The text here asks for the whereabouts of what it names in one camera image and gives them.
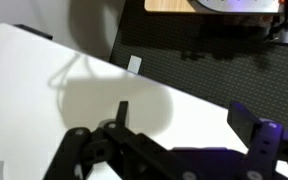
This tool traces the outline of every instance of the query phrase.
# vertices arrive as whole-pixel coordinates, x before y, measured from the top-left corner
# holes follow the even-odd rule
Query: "white tabletop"
[[[227,110],[13,26],[0,25],[0,161],[5,180],[42,179],[69,128],[94,130],[129,101],[129,128],[165,148],[246,147]],[[288,166],[277,170],[288,176]],[[90,179],[118,179],[106,164]]]

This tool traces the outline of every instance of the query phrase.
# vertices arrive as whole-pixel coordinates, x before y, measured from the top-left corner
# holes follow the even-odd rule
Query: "wall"
[[[53,41],[108,59],[125,0],[0,0],[0,23],[25,24]]]

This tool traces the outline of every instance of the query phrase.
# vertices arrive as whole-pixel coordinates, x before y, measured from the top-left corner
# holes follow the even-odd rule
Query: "screw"
[[[186,171],[183,173],[183,179],[184,180],[196,180],[196,176],[194,173],[190,171]]]
[[[272,128],[276,128],[277,127],[277,125],[275,123],[269,123],[268,125],[271,126]]]
[[[116,127],[116,124],[115,123],[111,123],[111,124],[108,125],[108,127],[113,129],[113,128]]]
[[[75,132],[76,135],[82,135],[84,134],[84,130],[83,129],[79,129]]]
[[[247,177],[249,180],[263,180],[263,176],[256,171],[248,171]]]

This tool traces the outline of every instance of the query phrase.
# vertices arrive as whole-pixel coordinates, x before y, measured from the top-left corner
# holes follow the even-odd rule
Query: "dark gray carpet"
[[[127,68],[139,56],[143,76],[223,107],[240,101],[288,128],[288,46],[247,40],[241,30],[218,34],[223,23],[268,24],[260,19],[151,15],[143,0],[127,0],[110,61]]]

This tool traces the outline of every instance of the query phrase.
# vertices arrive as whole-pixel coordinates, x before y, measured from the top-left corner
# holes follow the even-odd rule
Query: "wooden surface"
[[[148,12],[196,12],[188,0],[145,0],[145,10]]]

